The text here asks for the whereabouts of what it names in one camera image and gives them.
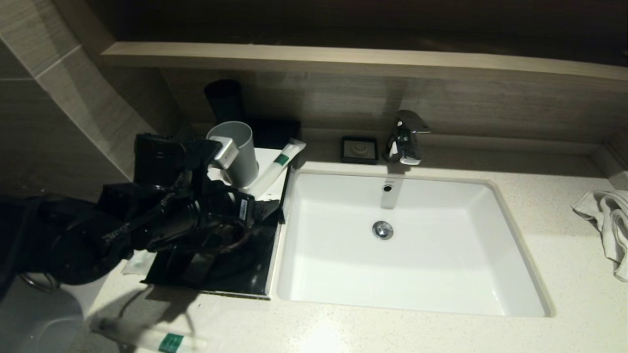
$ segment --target white towel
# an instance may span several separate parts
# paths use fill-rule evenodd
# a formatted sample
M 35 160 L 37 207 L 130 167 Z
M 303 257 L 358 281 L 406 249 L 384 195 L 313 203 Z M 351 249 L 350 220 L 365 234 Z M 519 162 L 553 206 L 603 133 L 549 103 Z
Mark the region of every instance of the white towel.
M 615 277 L 628 282 L 628 191 L 585 194 L 573 210 L 602 233 L 604 255 L 615 261 Z

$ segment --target white countertop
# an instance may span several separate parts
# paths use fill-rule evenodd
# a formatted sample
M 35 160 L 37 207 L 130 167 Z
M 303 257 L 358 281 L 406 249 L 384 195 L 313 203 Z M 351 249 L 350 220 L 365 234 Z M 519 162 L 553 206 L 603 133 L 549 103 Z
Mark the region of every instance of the white countertop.
M 385 175 L 386 166 L 330 163 L 337 151 L 309 145 L 304 171 Z M 159 322 L 208 337 L 211 352 L 627 352 L 628 286 L 613 277 L 597 230 L 571 205 L 588 191 L 611 190 L 584 156 L 428 149 L 407 177 L 487 180 L 500 191 L 535 267 L 550 317 L 499 317 L 350 307 L 147 290 L 140 276 L 108 277 L 90 314 Z M 87 328 L 71 352 L 115 352 Z

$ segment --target drain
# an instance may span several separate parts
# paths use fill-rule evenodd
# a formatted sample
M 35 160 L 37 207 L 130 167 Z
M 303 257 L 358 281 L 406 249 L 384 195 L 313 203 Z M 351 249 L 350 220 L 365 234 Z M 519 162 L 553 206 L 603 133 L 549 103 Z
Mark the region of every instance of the drain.
M 382 240 L 388 240 L 393 237 L 393 227 L 388 222 L 378 220 L 373 224 L 373 234 Z

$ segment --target faucet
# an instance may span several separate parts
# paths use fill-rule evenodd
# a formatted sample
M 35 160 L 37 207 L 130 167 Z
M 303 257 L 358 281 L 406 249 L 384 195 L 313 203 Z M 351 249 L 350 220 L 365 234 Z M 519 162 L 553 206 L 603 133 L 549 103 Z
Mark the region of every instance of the faucet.
M 421 163 L 421 148 L 416 134 L 430 133 L 430 127 L 413 111 L 398 111 L 395 125 L 384 148 L 383 157 L 391 163 L 404 165 Z

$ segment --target gray cup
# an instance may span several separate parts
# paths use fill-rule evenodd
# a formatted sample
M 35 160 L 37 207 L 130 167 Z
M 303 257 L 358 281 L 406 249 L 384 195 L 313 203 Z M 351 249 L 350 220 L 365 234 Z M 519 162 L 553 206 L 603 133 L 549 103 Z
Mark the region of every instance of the gray cup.
M 206 138 L 211 136 L 232 138 L 239 150 L 233 163 L 224 171 L 226 179 L 236 188 L 251 184 L 257 178 L 257 159 L 251 127 L 240 121 L 227 121 L 214 126 Z

